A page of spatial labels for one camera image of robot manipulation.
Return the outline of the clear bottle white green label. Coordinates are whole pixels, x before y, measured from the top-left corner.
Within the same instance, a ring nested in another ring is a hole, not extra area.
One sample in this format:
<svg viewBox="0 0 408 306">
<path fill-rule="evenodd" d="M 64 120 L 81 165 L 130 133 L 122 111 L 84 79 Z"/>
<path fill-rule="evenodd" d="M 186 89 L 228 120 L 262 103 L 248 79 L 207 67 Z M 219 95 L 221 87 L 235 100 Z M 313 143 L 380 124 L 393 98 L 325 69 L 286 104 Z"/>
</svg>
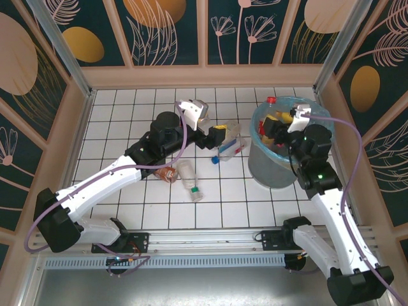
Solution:
<svg viewBox="0 0 408 306">
<path fill-rule="evenodd" d="M 227 123 L 221 125 L 225 129 L 225 137 L 222 144 L 227 144 L 235 139 L 240 134 L 240 124 L 237 120 L 229 120 Z"/>
</svg>

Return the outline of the clear bottle blue label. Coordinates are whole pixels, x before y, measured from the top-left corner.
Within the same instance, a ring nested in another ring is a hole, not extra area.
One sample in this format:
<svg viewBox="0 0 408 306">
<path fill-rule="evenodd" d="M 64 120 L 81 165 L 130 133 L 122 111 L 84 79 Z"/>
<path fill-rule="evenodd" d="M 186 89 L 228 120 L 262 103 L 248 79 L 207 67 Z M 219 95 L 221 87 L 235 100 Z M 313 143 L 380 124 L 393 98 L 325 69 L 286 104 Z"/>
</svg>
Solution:
<svg viewBox="0 0 408 306">
<path fill-rule="evenodd" d="M 236 137 L 227 144 L 221 145 L 217 150 L 217 154 L 211 158 L 211 162 L 219 164 L 220 162 L 229 161 L 232 157 L 243 151 L 246 146 L 247 142 L 243 137 Z"/>
</svg>

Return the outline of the blue plastic bin liner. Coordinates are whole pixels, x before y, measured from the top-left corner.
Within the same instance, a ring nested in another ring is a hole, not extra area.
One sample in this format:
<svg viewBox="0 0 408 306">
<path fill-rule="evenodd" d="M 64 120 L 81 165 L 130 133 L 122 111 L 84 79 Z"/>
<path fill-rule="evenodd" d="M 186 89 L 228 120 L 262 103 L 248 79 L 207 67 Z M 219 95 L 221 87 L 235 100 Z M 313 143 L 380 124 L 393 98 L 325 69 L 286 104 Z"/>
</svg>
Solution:
<svg viewBox="0 0 408 306">
<path fill-rule="evenodd" d="M 249 133 L 251 136 L 251 148 L 256 149 L 256 153 L 260 157 L 265 157 L 267 161 L 276 163 L 277 165 L 289 169 L 288 150 L 284 148 L 277 151 L 270 150 L 262 141 L 259 133 L 259 122 L 263 122 L 268 114 L 273 115 L 275 111 L 289 112 L 297 104 L 308 104 L 311 107 L 311 114 L 318 117 L 331 117 L 329 111 L 308 98 L 299 98 L 294 96 L 276 97 L 276 102 L 269 106 L 269 103 L 264 100 L 258 105 L 252 114 L 251 123 L 249 125 Z"/>
</svg>

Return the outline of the grey metal bin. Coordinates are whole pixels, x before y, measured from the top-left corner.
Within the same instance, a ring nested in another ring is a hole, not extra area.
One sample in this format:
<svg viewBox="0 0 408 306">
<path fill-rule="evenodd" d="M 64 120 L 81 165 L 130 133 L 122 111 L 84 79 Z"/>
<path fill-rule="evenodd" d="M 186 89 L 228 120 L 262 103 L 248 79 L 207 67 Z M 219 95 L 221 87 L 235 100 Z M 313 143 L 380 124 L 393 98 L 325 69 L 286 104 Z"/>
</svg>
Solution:
<svg viewBox="0 0 408 306">
<path fill-rule="evenodd" d="M 270 150 L 277 151 L 278 147 L 272 145 Z M 296 177 L 292 170 L 297 169 L 297 162 L 289 163 L 289 169 L 285 169 L 274 162 L 267 161 L 265 157 L 260 157 L 256 153 L 256 149 L 249 149 L 248 167 L 253 178 L 262 186 L 272 189 L 282 189 L 292 185 L 296 181 Z"/>
</svg>

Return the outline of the brown drink bottle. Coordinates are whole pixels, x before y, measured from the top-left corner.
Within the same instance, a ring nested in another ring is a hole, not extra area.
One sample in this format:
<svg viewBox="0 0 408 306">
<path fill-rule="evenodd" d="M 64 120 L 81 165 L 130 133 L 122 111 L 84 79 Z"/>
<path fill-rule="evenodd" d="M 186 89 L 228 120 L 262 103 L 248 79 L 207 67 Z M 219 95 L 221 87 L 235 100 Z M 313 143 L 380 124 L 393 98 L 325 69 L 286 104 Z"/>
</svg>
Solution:
<svg viewBox="0 0 408 306">
<path fill-rule="evenodd" d="M 157 169 L 154 172 L 154 176 L 157 179 L 160 179 L 160 180 L 162 180 L 164 182 L 172 184 L 178 179 L 179 172 L 178 172 L 178 170 L 176 168 L 173 168 L 171 166 L 167 166 L 167 167 Z"/>
</svg>

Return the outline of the grey metal base sheet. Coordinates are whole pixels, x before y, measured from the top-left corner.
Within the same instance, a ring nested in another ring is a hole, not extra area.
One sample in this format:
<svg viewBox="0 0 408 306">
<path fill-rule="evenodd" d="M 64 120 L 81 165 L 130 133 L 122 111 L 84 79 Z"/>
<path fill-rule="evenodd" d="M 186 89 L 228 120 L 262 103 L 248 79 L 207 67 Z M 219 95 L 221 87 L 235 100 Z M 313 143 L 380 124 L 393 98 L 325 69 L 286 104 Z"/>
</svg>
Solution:
<svg viewBox="0 0 408 306">
<path fill-rule="evenodd" d="M 336 306 L 313 265 L 44 269 L 33 306 Z"/>
</svg>

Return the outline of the aluminium side rail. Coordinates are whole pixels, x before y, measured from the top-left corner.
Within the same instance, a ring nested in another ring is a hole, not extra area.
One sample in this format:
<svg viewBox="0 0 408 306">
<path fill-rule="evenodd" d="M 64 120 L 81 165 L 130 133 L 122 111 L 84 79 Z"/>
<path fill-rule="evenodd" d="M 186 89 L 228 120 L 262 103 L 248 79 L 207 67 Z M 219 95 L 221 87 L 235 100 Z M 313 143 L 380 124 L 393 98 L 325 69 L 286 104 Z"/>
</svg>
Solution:
<svg viewBox="0 0 408 306">
<path fill-rule="evenodd" d="M 80 155 L 80 148 L 85 136 L 85 130 L 91 114 L 95 97 L 96 90 L 92 89 L 90 94 L 84 100 L 84 107 L 82 109 L 76 132 L 74 134 L 73 143 L 69 151 L 69 156 L 64 169 L 64 176 L 61 179 L 60 187 L 62 188 L 69 187 L 74 177 L 76 164 Z"/>
</svg>

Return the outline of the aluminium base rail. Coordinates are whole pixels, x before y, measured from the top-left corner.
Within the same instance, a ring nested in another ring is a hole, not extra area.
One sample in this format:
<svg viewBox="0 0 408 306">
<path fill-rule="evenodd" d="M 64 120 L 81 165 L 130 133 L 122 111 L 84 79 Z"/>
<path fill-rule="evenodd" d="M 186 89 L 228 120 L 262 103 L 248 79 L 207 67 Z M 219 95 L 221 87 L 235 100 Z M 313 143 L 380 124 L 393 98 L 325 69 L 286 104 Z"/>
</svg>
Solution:
<svg viewBox="0 0 408 306">
<path fill-rule="evenodd" d="M 324 226 L 315 226 L 316 232 L 331 247 L 333 242 L 329 236 L 328 230 Z M 262 230 L 279 230 L 278 227 L 272 228 L 238 228 L 238 229 L 178 229 L 178 230 L 133 230 L 131 234 L 147 233 L 148 247 L 147 254 L 151 255 L 184 255 L 184 254 L 248 254 L 261 253 L 263 247 L 258 234 Z M 375 240 L 374 232 L 371 227 L 361 226 L 360 233 L 374 253 L 378 250 L 378 244 Z M 46 241 L 39 232 L 33 233 L 29 240 L 29 247 L 39 248 L 45 246 Z M 90 254 L 91 242 L 79 242 L 62 255 L 68 254 Z"/>
</svg>

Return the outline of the aluminium frame post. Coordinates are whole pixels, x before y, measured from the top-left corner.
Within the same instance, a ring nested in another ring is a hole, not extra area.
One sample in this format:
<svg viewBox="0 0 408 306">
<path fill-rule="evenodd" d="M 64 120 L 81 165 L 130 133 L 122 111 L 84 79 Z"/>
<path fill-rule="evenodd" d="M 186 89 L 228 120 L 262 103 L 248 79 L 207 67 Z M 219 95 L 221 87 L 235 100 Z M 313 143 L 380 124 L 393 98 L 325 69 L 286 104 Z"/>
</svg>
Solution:
<svg viewBox="0 0 408 306">
<path fill-rule="evenodd" d="M 320 95 L 325 85 L 328 83 L 335 67 L 340 61 L 340 58 L 346 51 L 346 48 L 358 31 L 360 24 L 367 15 L 373 0 L 356 0 L 356 3 L 351 9 L 342 29 L 336 37 L 333 46 L 324 61 L 323 67 L 319 72 L 316 81 L 313 85 L 313 91 L 316 96 Z"/>
<path fill-rule="evenodd" d="M 88 84 L 82 73 L 81 67 L 75 57 L 73 56 L 68 44 L 62 36 L 57 24 L 53 21 L 51 15 L 46 8 L 43 0 L 26 0 L 34 16 L 38 19 L 38 22 L 45 31 L 47 37 L 54 44 L 57 53 L 61 56 L 61 59 L 76 84 L 79 86 L 82 93 L 89 97 L 92 94 L 92 87 Z"/>
</svg>

